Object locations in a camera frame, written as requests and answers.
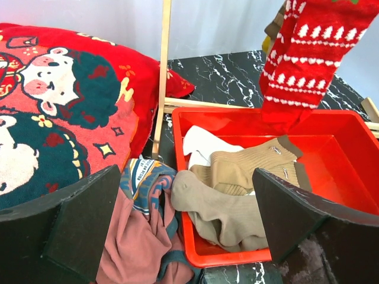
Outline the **red christmas sock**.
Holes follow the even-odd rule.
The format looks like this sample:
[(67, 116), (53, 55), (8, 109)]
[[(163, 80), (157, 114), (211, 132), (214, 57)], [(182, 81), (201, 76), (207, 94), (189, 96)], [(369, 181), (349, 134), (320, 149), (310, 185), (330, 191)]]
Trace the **red christmas sock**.
[(308, 117), (377, 15), (378, 1), (286, 1), (259, 80), (264, 123), (285, 134)]

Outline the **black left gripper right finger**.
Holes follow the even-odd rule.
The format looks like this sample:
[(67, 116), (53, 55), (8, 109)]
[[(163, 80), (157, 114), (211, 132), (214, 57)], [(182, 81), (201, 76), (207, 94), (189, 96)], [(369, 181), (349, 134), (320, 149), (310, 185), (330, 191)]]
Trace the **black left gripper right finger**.
[(284, 283), (378, 283), (378, 215), (300, 189), (264, 169), (253, 185)]

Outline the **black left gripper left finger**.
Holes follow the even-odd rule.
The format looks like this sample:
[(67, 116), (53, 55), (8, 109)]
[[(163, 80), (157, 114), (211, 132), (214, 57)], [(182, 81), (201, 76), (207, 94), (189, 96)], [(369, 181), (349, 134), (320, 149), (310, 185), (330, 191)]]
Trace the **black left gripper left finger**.
[(108, 166), (1, 211), (1, 283), (92, 283), (120, 183)]

